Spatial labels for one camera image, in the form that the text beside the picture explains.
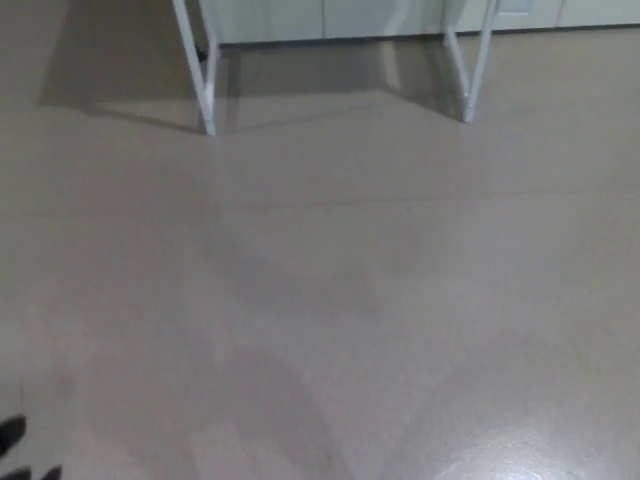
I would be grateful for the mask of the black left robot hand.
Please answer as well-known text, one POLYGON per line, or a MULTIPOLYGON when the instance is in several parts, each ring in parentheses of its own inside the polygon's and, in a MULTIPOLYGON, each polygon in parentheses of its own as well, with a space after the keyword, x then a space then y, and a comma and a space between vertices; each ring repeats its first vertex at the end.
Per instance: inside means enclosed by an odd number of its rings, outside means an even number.
MULTIPOLYGON (((23 439, 27 430, 27 420, 24 415, 16 415, 5 419, 1 423, 0 432, 0 450, 1 459, 4 459, 8 453, 16 447, 23 439)), ((1 475, 1 480, 32 480, 33 470, 30 466, 21 466, 14 470, 8 471, 1 475)), ((56 465, 47 470, 41 480, 62 480, 63 468, 56 465)))

